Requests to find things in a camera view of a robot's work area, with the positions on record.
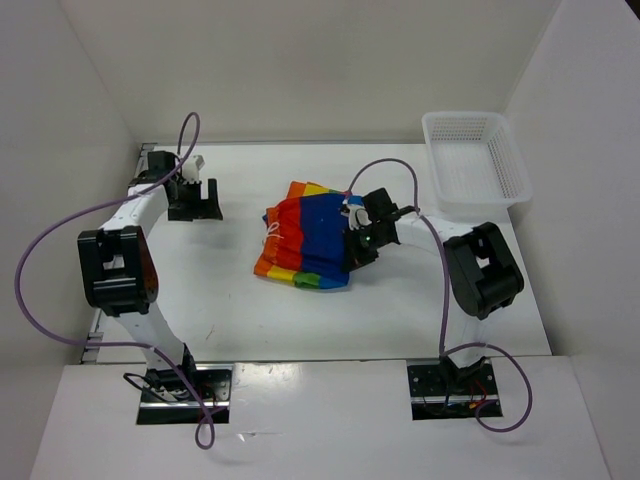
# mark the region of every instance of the rainbow striped cloth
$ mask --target rainbow striped cloth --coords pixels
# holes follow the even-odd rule
[[[267,208],[264,249],[253,273],[299,288],[344,287],[343,231],[349,219],[340,209],[345,194],[315,183],[291,182],[287,198]],[[361,203],[349,197],[349,203]]]

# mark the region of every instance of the white floor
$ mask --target white floor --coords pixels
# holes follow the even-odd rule
[[[160,149],[174,147],[156,147]],[[168,222],[149,238],[160,276],[158,304],[197,361],[302,361],[437,356],[442,309],[440,260],[389,245],[373,265],[352,275],[348,289],[303,291],[257,278],[253,266],[265,235],[261,216],[292,180],[346,189],[360,167],[382,157],[408,161],[420,179],[423,210],[435,211],[424,145],[200,146],[201,178],[216,177],[223,222]],[[411,177],[397,164],[367,172],[354,192],[386,187],[411,203]],[[485,321],[486,339],[514,355],[549,355],[549,345],[506,211],[473,224],[497,223],[525,274],[526,288],[508,309]],[[473,325],[452,297],[450,344]],[[105,341],[127,340],[113,319],[100,319]],[[98,362],[143,361],[135,349],[102,349]]]
[[[608,479],[570,360],[520,361],[534,404],[509,434],[412,421],[403,361],[237,364],[230,423],[207,452],[193,425],[135,425],[139,393],[122,373],[142,365],[68,366],[31,478]],[[493,364],[505,418],[487,422],[506,426],[525,388],[507,360]]]

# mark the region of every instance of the laundry basket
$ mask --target laundry basket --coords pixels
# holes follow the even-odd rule
[[[507,208],[531,199],[527,171],[502,115],[427,113],[422,128],[443,211]]]

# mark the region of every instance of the black cable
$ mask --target black cable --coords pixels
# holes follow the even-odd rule
[[[151,395],[156,400],[160,400],[162,403],[169,403],[169,402],[167,402],[166,399],[162,398],[160,395],[158,395],[156,392],[154,392],[151,388],[147,387],[147,385],[151,386],[151,380],[149,379],[149,377],[143,376],[143,375],[138,375],[137,373],[129,373],[129,372],[127,372],[127,373],[122,374],[122,378],[124,378],[124,380],[129,385],[131,385],[133,388],[135,388],[136,390],[139,390],[142,393],[148,393],[149,395]],[[139,378],[146,385],[143,384],[142,386],[140,386],[136,382],[134,382],[132,380],[132,378]]]

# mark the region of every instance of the white wall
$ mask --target white wall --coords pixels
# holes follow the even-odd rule
[[[27,478],[71,352],[18,311],[13,271],[40,230],[126,190],[137,147],[57,2],[0,2],[0,465]],[[53,330],[83,338],[86,305],[75,238],[108,214],[76,221],[33,256],[27,301]]]
[[[61,0],[138,140],[421,141],[501,111],[556,0]]]
[[[516,233],[556,353],[571,354],[614,479],[640,471],[640,21],[564,0],[507,108],[533,202]]]

